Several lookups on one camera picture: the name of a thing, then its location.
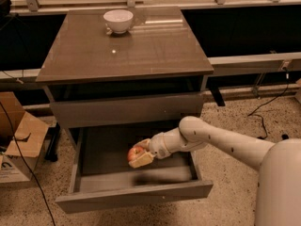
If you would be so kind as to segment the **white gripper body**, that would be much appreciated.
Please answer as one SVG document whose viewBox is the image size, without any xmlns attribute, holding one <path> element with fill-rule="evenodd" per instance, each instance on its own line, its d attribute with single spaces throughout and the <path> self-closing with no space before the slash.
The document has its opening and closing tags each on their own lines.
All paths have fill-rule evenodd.
<svg viewBox="0 0 301 226">
<path fill-rule="evenodd" d="M 170 156 L 170 151 L 166 147 L 163 133 L 157 134 L 150 139 L 149 151 L 157 159 L 164 159 Z"/>
</svg>

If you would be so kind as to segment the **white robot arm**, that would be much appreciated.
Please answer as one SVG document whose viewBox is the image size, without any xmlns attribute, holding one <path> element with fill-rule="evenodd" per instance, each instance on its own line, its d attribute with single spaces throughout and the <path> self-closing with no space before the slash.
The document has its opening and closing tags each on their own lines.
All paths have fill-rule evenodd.
<svg viewBox="0 0 301 226">
<path fill-rule="evenodd" d="M 214 127 L 188 116 L 179 126 L 136 143 L 129 165 L 193 152 L 211 144 L 259 173 L 254 226 L 301 226 L 301 139 L 278 143 Z"/>
</svg>

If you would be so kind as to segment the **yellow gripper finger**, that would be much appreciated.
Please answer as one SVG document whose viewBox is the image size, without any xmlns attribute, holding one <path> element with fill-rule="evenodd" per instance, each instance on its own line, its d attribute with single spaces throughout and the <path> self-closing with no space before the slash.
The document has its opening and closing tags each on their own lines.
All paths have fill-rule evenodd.
<svg viewBox="0 0 301 226">
<path fill-rule="evenodd" d="M 143 148 L 144 150 L 148 151 L 149 150 L 149 145 L 150 145 L 151 140 L 149 138 L 143 139 L 139 142 L 137 142 L 134 147 L 135 148 Z"/>
<path fill-rule="evenodd" d="M 153 159 L 154 155 L 150 152 L 137 153 L 130 156 L 129 165 L 132 168 L 137 169 L 140 167 L 147 166 L 153 161 Z"/>
</svg>

